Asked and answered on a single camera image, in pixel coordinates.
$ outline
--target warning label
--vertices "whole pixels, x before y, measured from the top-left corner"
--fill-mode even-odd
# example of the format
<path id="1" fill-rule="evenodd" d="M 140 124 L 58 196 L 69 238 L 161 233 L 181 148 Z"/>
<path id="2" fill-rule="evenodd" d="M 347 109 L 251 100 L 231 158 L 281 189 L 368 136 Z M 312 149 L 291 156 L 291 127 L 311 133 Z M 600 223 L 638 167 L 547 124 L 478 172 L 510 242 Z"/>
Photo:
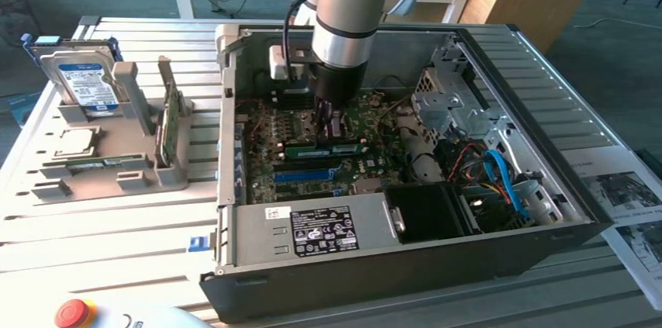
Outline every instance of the warning label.
<path id="1" fill-rule="evenodd" d="M 117 97 L 112 85 L 102 80 L 100 64 L 60 64 L 58 69 L 81 106 L 94 111 L 117 107 Z"/>
<path id="2" fill-rule="evenodd" d="M 289 213 L 293 252 L 299 257 L 359 249 L 348 206 Z"/>

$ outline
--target floor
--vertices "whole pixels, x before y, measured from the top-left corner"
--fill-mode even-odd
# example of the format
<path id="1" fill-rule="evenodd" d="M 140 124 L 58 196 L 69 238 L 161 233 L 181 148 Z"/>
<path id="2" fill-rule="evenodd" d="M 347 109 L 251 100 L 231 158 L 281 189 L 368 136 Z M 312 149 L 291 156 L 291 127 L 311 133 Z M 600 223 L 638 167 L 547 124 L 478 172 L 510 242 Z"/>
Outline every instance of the floor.
<path id="1" fill-rule="evenodd" d="M 590 29 L 572 28 L 599 18 L 662 23 L 658 0 L 586 0 L 547 53 L 607 123 L 632 148 L 647 148 L 662 159 L 662 29 L 604 22 Z M 173 0 L 28 0 L 42 34 L 69 36 L 82 15 L 176 18 Z M 227 0 L 227 13 L 211 11 L 209 2 L 195 0 L 199 18 L 280 19 L 287 0 Z M 21 48 L 0 43 L 0 163 L 20 132 L 8 114 L 6 95 L 38 91 L 45 77 Z"/>

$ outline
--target barcode sticker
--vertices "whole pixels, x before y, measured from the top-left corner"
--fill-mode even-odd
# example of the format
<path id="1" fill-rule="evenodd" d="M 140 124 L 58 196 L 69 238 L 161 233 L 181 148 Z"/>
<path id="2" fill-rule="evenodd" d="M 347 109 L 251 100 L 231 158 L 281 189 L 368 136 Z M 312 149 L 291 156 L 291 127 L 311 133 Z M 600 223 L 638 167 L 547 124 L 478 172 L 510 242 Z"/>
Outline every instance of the barcode sticker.
<path id="1" fill-rule="evenodd" d="M 276 206 L 273 208 L 264 208 L 264 218 L 265 219 L 289 218 L 291 211 L 292 211 L 292 207 L 289 206 Z"/>

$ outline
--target printed diagram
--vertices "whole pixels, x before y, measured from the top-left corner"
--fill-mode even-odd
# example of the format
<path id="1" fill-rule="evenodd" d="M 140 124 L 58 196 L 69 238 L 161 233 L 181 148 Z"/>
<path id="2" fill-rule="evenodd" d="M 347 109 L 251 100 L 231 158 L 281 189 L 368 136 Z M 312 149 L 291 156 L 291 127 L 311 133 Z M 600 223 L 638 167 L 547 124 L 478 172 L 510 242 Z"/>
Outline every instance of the printed diagram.
<path id="1" fill-rule="evenodd" d="M 610 212 L 662 205 L 662 200 L 632 171 L 582 178 L 595 200 Z"/>
<path id="2" fill-rule="evenodd" d="M 662 221 L 616 228 L 648 272 L 662 271 Z"/>

